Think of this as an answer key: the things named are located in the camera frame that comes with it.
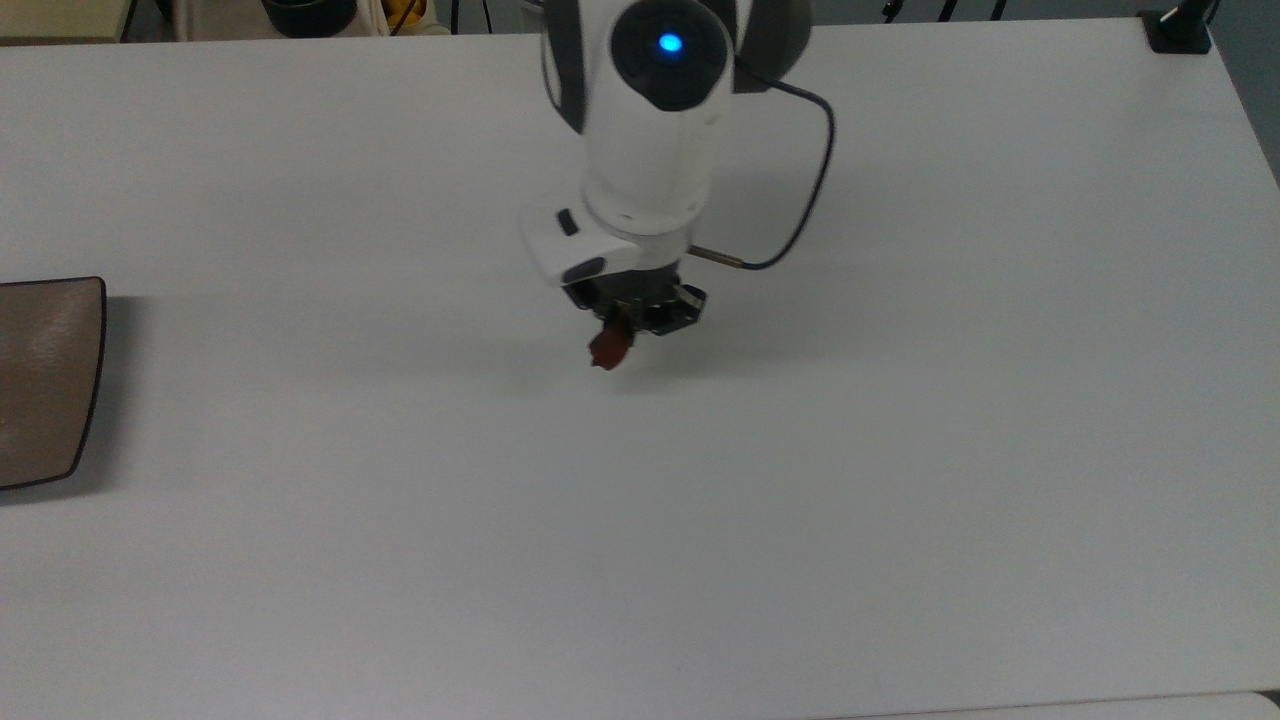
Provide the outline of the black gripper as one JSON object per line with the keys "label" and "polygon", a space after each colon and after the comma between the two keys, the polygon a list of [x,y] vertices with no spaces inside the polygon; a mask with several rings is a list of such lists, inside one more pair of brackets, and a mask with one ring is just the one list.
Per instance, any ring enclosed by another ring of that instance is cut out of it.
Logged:
{"label": "black gripper", "polygon": [[616,341],[618,351],[630,351],[636,333],[666,336],[698,323],[707,305],[703,290],[681,281],[677,263],[582,279],[564,293],[602,320],[596,341]]}

